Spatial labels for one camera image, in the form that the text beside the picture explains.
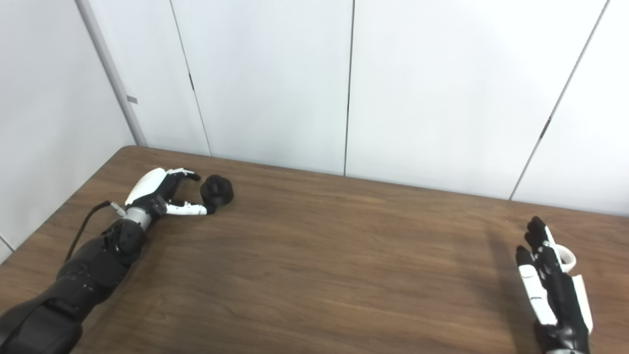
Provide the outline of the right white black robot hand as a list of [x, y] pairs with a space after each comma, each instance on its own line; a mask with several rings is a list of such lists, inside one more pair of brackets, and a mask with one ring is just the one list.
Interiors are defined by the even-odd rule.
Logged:
[[571, 275], [575, 253], [555, 242], [538, 216], [526, 225], [529, 247], [516, 248], [517, 270], [536, 320], [533, 332], [543, 354], [589, 354], [593, 318], [582, 275]]

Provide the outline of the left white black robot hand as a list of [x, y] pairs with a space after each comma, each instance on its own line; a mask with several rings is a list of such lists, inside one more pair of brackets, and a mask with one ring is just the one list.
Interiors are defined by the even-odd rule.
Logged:
[[197, 216], [211, 215], [214, 210], [203, 204], [174, 200], [173, 196], [183, 179], [199, 181], [200, 175], [186, 168], [164, 170], [155, 168], [146, 173], [133, 187], [124, 202], [126, 219], [135, 216], [139, 222], [140, 214], [151, 220], [163, 215]]

